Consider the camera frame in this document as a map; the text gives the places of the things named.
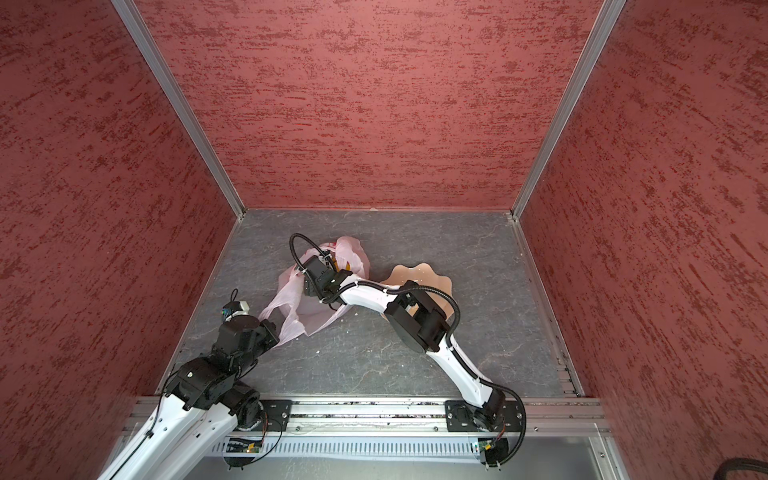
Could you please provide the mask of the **pink plastic bag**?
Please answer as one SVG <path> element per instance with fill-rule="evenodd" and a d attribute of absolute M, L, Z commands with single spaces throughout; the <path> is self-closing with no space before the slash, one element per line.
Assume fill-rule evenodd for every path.
<path fill-rule="evenodd" d="M 363 279 L 369 278 L 370 261 L 357 238 L 342 236 L 320 247 L 330 251 L 341 270 L 349 270 Z M 284 317 L 278 345 L 284 345 L 300 335 L 312 336 L 352 309 L 351 306 L 341 305 L 333 310 L 315 295 L 305 294 L 304 280 L 304 275 L 296 266 L 286 269 L 278 278 L 276 295 L 257 316 L 262 321 L 268 320 L 275 312 Z"/>

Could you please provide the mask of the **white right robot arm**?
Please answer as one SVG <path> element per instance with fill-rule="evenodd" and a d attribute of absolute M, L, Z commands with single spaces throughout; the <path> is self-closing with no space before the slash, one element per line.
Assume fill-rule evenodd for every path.
<path fill-rule="evenodd" d="M 481 374 L 454 339 L 461 311 L 447 292 L 413 280 L 401 286 L 365 280 L 333 266 L 328 253 L 298 261 L 297 269 L 308 280 L 308 293 L 320 303 L 363 307 L 381 314 L 409 349 L 435 362 L 458 389 L 469 421 L 478 430 L 526 429 L 519 395 Z"/>

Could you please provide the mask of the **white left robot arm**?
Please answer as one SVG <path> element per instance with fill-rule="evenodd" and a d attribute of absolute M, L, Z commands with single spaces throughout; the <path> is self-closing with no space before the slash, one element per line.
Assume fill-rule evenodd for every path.
<path fill-rule="evenodd" d="M 102 479 L 182 479 L 230 433 L 266 432 L 260 393 L 242 381 L 279 343 L 277 327 L 242 312 L 221 324 L 210 352 L 172 373 L 157 406 Z"/>

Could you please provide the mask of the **pink wavy bowl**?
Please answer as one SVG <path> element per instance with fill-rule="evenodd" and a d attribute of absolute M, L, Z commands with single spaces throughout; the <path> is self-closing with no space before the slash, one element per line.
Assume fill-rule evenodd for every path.
<path fill-rule="evenodd" d="M 381 281 L 381 283 L 393 287 L 402 287 L 409 280 L 422 286 L 434 287 L 453 296 L 452 280 L 448 276 L 437 274 L 427 263 L 420 263 L 415 267 L 396 265 L 392 269 L 389 277 Z M 428 295 L 443 310 L 447 319 L 450 319 L 454 313 L 454 309 L 450 306 L 449 302 L 437 294 L 428 293 Z M 407 306 L 406 311 L 409 314 L 415 314 L 418 311 L 418 307 L 416 305 Z"/>

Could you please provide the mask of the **left circuit board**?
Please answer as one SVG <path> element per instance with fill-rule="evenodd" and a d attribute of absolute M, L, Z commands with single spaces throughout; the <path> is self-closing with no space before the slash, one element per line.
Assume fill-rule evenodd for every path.
<path fill-rule="evenodd" d="M 225 452 L 234 454 L 259 454 L 263 445 L 263 440 L 230 438 L 227 441 Z"/>

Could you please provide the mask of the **circuit board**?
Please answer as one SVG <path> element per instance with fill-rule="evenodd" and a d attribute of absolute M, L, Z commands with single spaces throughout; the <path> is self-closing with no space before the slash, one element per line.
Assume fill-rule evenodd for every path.
<path fill-rule="evenodd" d="M 263 445 L 263 440 L 230 438 L 227 441 L 225 452 L 234 454 L 259 454 Z"/>
<path fill-rule="evenodd" d="M 491 438 L 479 439 L 475 447 L 481 464 L 496 467 L 506 458 L 509 442 L 506 438 L 498 440 Z"/>

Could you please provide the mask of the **right circuit board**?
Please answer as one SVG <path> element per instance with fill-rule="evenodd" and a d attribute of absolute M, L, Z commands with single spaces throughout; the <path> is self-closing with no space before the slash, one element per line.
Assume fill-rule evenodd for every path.
<path fill-rule="evenodd" d="M 509 442 L 506 438 L 498 440 L 491 438 L 479 439 L 475 447 L 481 464 L 496 467 L 506 458 Z"/>

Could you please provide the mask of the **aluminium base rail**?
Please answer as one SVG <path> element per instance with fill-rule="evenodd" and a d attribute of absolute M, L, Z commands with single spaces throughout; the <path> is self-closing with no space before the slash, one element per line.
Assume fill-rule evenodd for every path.
<path fill-rule="evenodd" d="M 158 399 L 137 400 L 111 463 L 147 421 Z M 480 464 L 475 447 L 479 439 L 506 438 L 511 449 L 518 439 L 584 438 L 595 456 L 602 458 L 612 436 L 600 400 L 591 398 L 526 399 L 523 432 L 510 426 L 497 432 L 480 431 L 469 421 L 461 401 L 439 397 L 277 397 L 261 402 L 269 416 L 266 432 L 237 429 L 204 457 L 424 459 Z M 226 453 L 230 438 L 263 440 L 264 445 L 259 454 Z"/>

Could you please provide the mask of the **left corner aluminium post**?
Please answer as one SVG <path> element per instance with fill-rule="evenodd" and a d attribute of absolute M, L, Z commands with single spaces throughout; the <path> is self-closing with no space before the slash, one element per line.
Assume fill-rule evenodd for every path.
<path fill-rule="evenodd" d="M 241 222 L 247 212 L 247 207 L 237 193 L 181 86 L 153 39 L 136 3 L 129 0 L 112 0 L 111 4 L 192 140 L 220 192 L 227 200 L 237 221 Z"/>

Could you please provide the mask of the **corner aluminium post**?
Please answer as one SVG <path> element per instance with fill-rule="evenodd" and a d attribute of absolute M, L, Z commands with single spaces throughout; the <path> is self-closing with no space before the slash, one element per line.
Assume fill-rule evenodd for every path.
<path fill-rule="evenodd" d="M 529 174 L 511 209 L 511 218 L 515 222 L 520 223 L 522 221 L 525 208 L 532 198 L 625 5 L 625 0 L 605 0 L 602 3 Z"/>
<path fill-rule="evenodd" d="M 112 0 L 111 4 L 192 140 L 220 192 L 227 200 L 237 221 L 241 222 L 247 212 L 247 207 L 237 193 L 181 86 L 153 39 L 136 3 L 129 0 Z"/>

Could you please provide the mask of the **right corner aluminium post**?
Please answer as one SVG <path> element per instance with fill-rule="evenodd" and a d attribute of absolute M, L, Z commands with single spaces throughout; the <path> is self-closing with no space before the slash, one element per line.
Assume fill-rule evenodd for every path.
<path fill-rule="evenodd" d="M 522 221 L 525 208 L 532 198 L 625 5 L 625 0 L 605 0 L 602 3 L 529 174 L 511 209 L 511 218 L 515 222 L 520 223 Z"/>

